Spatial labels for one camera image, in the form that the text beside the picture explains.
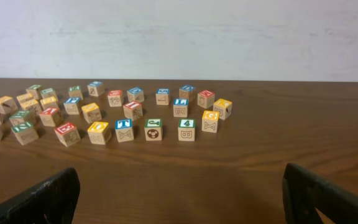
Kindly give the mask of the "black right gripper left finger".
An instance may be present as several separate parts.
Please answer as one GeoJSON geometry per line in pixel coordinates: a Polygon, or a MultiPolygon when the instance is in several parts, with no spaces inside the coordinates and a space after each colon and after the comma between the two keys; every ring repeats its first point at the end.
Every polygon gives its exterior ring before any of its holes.
{"type": "Polygon", "coordinates": [[[80,194],[72,167],[0,203],[0,223],[71,223],[80,194]]]}

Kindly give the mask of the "red letter A block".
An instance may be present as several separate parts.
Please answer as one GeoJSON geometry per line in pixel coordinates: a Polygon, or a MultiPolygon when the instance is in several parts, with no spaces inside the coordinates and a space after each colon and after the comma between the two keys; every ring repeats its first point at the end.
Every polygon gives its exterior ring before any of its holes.
{"type": "Polygon", "coordinates": [[[42,124],[47,127],[56,127],[63,122],[62,113],[57,107],[47,108],[39,116],[42,124]]]}

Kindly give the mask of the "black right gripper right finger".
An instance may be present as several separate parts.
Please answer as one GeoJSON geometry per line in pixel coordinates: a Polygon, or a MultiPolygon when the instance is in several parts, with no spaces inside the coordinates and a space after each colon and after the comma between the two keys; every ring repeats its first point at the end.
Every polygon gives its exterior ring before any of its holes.
{"type": "Polygon", "coordinates": [[[322,223],[319,212],[334,223],[358,223],[358,196],[288,163],[282,179],[287,223],[322,223]]]}

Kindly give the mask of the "red letter I block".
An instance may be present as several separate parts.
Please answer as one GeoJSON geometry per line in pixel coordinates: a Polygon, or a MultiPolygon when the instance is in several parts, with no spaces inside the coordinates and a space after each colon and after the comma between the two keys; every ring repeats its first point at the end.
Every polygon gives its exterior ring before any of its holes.
{"type": "Polygon", "coordinates": [[[123,105],[124,116],[133,121],[143,116],[142,104],[136,101],[130,101],[123,105]]]}

